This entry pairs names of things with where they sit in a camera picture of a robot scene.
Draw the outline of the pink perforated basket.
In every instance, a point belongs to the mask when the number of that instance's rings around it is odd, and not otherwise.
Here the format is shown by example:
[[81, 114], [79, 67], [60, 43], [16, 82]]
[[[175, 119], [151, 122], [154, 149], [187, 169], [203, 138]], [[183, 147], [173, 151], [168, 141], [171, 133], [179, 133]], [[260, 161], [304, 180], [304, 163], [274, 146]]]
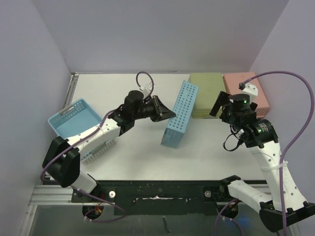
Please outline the pink perforated basket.
[[254, 72], [226, 73], [223, 75], [223, 81], [228, 94], [234, 95], [242, 93], [249, 95], [250, 102], [257, 104], [255, 109], [257, 118], [264, 118], [270, 106], [259, 81], [257, 79], [251, 80], [246, 83], [244, 89], [239, 89], [240, 83], [254, 76]]

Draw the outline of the yellow-green perforated basket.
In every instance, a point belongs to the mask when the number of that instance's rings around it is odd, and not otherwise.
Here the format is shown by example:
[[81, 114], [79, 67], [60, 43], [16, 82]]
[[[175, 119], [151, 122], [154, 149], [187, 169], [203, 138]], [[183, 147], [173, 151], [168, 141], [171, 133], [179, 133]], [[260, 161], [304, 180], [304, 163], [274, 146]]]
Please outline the yellow-green perforated basket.
[[226, 91], [221, 73], [191, 73], [189, 82], [198, 86], [198, 93], [192, 110], [194, 119], [213, 119], [217, 116], [211, 116], [211, 112], [217, 97], [221, 91]]

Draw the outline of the large blue perforated basket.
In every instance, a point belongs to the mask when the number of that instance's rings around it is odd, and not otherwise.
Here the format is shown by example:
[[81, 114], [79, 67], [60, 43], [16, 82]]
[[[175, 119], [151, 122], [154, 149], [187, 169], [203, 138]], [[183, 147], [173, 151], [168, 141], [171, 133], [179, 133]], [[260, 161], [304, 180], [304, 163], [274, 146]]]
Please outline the large blue perforated basket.
[[168, 121], [161, 145], [170, 148], [176, 148], [179, 145], [186, 132], [198, 90], [198, 86], [189, 81], [183, 81], [173, 107], [176, 116]]

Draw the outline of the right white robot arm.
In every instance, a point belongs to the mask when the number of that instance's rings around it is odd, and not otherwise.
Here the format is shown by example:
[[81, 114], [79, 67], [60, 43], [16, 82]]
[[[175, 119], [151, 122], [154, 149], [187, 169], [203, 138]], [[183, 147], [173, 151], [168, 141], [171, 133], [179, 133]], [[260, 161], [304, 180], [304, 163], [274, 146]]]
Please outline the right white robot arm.
[[264, 226], [276, 233], [287, 226], [313, 216], [315, 205], [306, 200], [297, 188], [287, 163], [280, 162], [281, 148], [270, 121], [256, 117], [255, 103], [248, 94], [231, 95], [221, 91], [210, 112], [230, 125], [238, 145], [245, 144], [260, 166], [270, 194], [251, 187], [238, 176], [221, 180], [220, 197], [225, 201], [236, 198], [259, 213]]

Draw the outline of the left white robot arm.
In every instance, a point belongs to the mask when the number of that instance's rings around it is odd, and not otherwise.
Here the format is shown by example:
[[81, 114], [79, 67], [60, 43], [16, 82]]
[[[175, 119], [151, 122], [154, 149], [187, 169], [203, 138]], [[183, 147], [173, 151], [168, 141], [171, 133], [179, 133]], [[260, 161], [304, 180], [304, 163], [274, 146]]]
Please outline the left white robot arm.
[[96, 180], [81, 170], [81, 157], [104, 142], [128, 132], [138, 119], [149, 118], [153, 122], [160, 122], [175, 116], [158, 96], [145, 97], [142, 92], [132, 90], [123, 104], [109, 111], [99, 124], [72, 137], [56, 137], [44, 158], [40, 178], [43, 179], [48, 173], [61, 187], [70, 186], [83, 192], [87, 201], [95, 202], [100, 197], [100, 189]]

